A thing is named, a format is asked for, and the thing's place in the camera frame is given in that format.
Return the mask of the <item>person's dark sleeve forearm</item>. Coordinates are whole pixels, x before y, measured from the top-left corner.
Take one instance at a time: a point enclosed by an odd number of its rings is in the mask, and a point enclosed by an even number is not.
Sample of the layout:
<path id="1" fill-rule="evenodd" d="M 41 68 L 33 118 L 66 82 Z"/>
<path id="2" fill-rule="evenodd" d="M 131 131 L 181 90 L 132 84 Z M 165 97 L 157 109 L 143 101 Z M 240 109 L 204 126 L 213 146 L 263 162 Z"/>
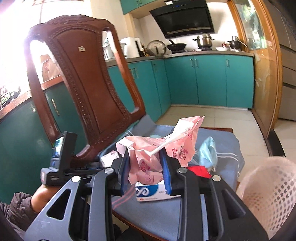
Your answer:
<path id="1" fill-rule="evenodd" d="M 18 192 L 13 195 L 10 204 L 1 202 L 1 216 L 21 238 L 37 216 L 31 199 L 31 195 Z"/>

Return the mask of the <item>person's left hand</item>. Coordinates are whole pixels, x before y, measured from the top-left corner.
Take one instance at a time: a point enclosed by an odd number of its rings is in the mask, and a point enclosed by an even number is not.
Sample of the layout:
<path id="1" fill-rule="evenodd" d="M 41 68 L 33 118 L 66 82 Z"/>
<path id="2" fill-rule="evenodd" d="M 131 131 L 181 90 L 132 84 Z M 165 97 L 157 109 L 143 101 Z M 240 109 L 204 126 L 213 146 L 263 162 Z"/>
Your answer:
<path id="1" fill-rule="evenodd" d="M 60 186 L 47 186 L 42 184 L 31 198 L 33 211 L 39 213 L 60 188 Z"/>

